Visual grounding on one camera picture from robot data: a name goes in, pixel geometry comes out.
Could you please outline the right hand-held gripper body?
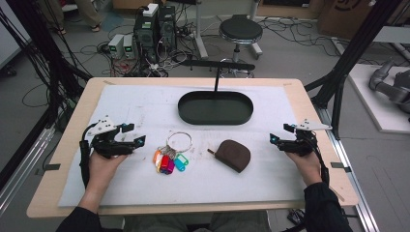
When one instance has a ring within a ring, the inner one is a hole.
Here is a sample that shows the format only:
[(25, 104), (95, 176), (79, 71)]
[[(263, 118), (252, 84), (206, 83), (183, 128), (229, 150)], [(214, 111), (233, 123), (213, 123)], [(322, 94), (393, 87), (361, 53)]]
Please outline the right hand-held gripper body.
[(293, 124), (296, 127), (295, 140), (288, 140), (289, 145), (288, 148), (285, 150), (281, 150), (284, 152), (295, 153), (298, 154), (300, 157), (310, 154), (314, 149), (317, 149), (317, 138), (315, 135), (315, 131), (321, 130), (331, 130), (332, 127), (329, 125), (325, 125), (319, 122), (311, 121), (305, 119), (300, 124)]

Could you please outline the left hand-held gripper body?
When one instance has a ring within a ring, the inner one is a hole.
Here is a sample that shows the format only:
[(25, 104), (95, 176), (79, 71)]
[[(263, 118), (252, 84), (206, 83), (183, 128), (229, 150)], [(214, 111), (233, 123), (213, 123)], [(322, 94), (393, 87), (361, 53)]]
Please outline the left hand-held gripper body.
[(92, 136), (92, 148), (103, 157), (109, 159), (113, 156), (129, 155), (133, 152), (127, 145), (127, 141), (116, 141), (115, 137), (120, 132), (108, 115), (105, 115), (97, 123), (89, 126), (87, 136)]

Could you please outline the brown key pouch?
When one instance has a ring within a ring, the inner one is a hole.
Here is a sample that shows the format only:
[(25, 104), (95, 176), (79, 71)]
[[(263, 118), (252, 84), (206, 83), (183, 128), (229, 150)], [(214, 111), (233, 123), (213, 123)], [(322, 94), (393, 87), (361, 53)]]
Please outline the brown key pouch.
[(250, 162), (250, 150), (243, 144), (231, 139), (222, 141), (215, 152), (211, 149), (208, 149), (208, 152), (238, 173), (245, 170)]

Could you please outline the black tray with hook stand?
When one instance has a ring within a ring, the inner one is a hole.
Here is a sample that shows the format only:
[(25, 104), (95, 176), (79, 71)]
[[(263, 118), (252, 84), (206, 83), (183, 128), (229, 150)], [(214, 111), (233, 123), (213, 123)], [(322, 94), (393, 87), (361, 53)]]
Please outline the black tray with hook stand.
[(191, 125), (236, 126), (246, 123), (251, 118), (252, 100), (240, 92), (220, 91), (219, 82), (223, 68), (253, 71), (254, 65), (191, 59), (184, 61), (183, 65), (217, 69), (212, 91), (192, 91), (179, 99), (178, 113), (183, 121)]

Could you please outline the person's left hand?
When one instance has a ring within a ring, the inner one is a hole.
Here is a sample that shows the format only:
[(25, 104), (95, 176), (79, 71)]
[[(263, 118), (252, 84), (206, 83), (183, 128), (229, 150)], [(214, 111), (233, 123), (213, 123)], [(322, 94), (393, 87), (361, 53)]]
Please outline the person's left hand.
[(117, 156), (107, 159), (97, 152), (93, 152), (89, 161), (90, 178), (86, 191), (104, 193), (118, 167), (126, 158), (127, 156)]

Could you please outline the person's right hand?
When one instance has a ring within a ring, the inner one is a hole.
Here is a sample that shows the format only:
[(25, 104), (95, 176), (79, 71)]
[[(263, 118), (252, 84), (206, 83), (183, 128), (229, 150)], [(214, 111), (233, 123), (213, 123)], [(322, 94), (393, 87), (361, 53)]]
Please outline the person's right hand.
[(314, 153), (310, 153), (303, 157), (298, 154), (286, 152), (286, 155), (297, 166), (304, 183), (306, 186), (310, 186), (322, 181), (320, 162), (318, 157)]

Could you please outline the wooden table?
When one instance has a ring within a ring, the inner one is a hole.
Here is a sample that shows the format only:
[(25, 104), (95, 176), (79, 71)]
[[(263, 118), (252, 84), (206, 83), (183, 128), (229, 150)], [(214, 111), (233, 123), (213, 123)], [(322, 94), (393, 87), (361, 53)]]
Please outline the wooden table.
[[(318, 121), (319, 116), (313, 108), (303, 84), (298, 79), (235, 79), (226, 78), (221, 81), (235, 85), (281, 87), (290, 101), (291, 108), (299, 124), (305, 119)], [(85, 88), (74, 114), (57, 147), (52, 162), (61, 163), (59, 170), (44, 173), (36, 193), (27, 209), (30, 218), (52, 218), (67, 216), (79, 202), (84, 186), (80, 177), (80, 154), (78, 142), (84, 129), (93, 121), (91, 117), (96, 109), (103, 88), (110, 85), (154, 85), (154, 86), (189, 86), (191, 91), (199, 91), (203, 86), (212, 90), (214, 80), (211, 78), (95, 78)], [(177, 205), (130, 205), (104, 206), (103, 215), (136, 215), (187, 212), (243, 211), (253, 209), (301, 208), (304, 197), (300, 201), (262, 201)]]

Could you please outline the white platform board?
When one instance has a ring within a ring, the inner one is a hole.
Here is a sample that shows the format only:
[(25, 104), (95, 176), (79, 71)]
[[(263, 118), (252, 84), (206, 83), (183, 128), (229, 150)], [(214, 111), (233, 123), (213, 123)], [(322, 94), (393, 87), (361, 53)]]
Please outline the white platform board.
[(377, 69), (376, 65), (357, 64), (349, 79), (379, 131), (410, 134), (410, 114), (400, 110), (387, 96), (369, 89), (370, 77)]

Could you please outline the grey power supply unit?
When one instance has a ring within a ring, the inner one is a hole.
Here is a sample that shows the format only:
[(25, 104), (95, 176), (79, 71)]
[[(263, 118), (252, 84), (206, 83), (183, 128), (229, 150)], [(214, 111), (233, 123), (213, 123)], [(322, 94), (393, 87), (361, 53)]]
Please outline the grey power supply unit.
[(113, 59), (121, 59), (124, 54), (124, 36), (122, 34), (115, 35), (108, 43), (108, 48)]
[(133, 42), (133, 36), (132, 35), (125, 35), (124, 36), (123, 48), (124, 48), (125, 57), (127, 59), (134, 59), (135, 58), (134, 42)]

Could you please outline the white table mat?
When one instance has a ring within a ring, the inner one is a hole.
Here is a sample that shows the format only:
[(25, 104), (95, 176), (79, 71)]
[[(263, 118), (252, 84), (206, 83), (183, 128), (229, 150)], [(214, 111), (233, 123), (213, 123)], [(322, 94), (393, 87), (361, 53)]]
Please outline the white table mat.
[[(118, 168), (102, 200), (104, 206), (148, 206), (300, 201), (305, 185), (294, 163), (270, 143), (270, 134), (292, 139), (283, 124), (296, 118), (281, 87), (250, 86), (251, 118), (240, 126), (194, 126), (178, 114), (179, 99), (189, 86), (110, 85), (91, 117), (105, 115), (115, 124), (132, 123), (119, 140), (146, 136)], [(250, 162), (238, 173), (208, 152), (235, 140), (250, 150)]]

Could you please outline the black computer tower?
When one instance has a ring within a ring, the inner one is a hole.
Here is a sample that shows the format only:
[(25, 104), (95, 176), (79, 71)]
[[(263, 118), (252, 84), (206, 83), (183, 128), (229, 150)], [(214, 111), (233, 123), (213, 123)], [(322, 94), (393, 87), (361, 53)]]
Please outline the black computer tower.
[(159, 11), (161, 46), (164, 51), (176, 48), (175, 7), (162, 6)]
[(153, 16), (144, 16), (143, 10), (139, 9), (136, 15), (133, 32), (136, 42), (142, 50), (141, 54), (144, 55), (150, 63), (157, 63), (159, 60), (157, 54), (157, 45), (159, 42), (157, 14), (154, 14)]

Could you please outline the person's legs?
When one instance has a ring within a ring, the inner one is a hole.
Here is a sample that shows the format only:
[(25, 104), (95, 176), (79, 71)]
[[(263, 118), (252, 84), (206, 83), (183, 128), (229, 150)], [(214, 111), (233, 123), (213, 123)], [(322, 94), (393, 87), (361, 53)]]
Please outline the person's legs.
[(184, 215), (125, 217), (124, 232), (272, 232), (266, 211), (213, 213), (209, 223), (193, 224)]

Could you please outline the black round stool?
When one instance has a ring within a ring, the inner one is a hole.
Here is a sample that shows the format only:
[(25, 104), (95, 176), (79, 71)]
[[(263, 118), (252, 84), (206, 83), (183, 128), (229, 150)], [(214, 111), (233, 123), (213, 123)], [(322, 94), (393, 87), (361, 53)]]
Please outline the black round stool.
[(240, 46), (257, 43), (262, 38), (263, 29), (245, 14), (235, 14), (220, 24), (219, 33), (223, 39), (235, 44), (232, 57), (224, 58), (222, 62), (244, 64), (239, 58)]

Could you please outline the white box on computer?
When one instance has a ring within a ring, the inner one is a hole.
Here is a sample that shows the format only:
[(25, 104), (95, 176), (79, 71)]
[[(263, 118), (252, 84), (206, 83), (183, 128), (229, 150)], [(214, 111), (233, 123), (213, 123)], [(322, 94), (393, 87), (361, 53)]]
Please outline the white box on computer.
[(157, 12), (157, 10), (159, 9), (159, 5), (155, 4), (155, 3), (150, 3), (145, 10), (143, 11), (143, 15), (144, 16), (149, 16), (149, 17), (153, 17), (155, 15), (155, 13)]

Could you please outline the cardboard box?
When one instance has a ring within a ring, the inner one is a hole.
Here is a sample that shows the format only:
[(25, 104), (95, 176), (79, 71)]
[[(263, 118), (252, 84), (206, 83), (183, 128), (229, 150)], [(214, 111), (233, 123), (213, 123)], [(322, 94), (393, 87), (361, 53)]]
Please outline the cardboard box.
[(321, 35), (351, 40), (378, 0), (325, 0), (317, 20)]

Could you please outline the aluminium rail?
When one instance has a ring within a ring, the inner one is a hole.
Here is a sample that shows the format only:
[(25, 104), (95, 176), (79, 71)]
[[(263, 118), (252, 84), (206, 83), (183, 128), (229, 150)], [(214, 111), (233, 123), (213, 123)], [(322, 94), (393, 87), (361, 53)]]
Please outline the aluminium rail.
[(338, 162), (342, 162), (345, 166), (350, 166), (352, 170), (351, 172), (346, 173), (343, 169), (341, 169), (343, 170), (343, 173), (349, 180), (351, 189), (353, 189), (355, 196), (358, 200), (358, 203), (354, 205), (354, 209), (356, 211), (356, 215), (361, 223), (363, 230), (365, 232), (380, 232), (376, 220), (372, 214), (372, 211), (367, 204), (366, 197), (362, 191), (362, 188), (359, 184), (353, 166), (347, 156), (347, 153), (343, 147), (342, 142), (339, 139), (337, 139), (337, 137), (332, 131), (328, 132), (328, 137), (331, 141), (331, 144), (334, 147), (336, 155), (338, 156)]
[(17, 166), (9, 181), (0, 190), (0, 217), (7, 211), (17, 192), (48, 147), (54, 134), (54, 126), (42, 130), (34, 140), (33, 144), (29, 147), (29, 150), (24, 154), (21, 163)]

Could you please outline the black metal frame post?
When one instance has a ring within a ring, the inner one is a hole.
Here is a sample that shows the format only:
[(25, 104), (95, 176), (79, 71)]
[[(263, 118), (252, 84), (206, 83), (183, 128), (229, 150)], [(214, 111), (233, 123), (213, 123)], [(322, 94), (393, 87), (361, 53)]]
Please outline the black metal frame post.
[(400, 2), (401, 0), (376, 0), (369, 15), (339, 57), (335, 66), (329, 73), (305, 86), (307, 92), (319, 87), (318, 93), (311, 98), (313, 105), (319, 109), (326, 109), (330, 99), (334, 99), (331, 126), (333, 135), (337, 140), (340, 140), (339, 120), (344, 83)]

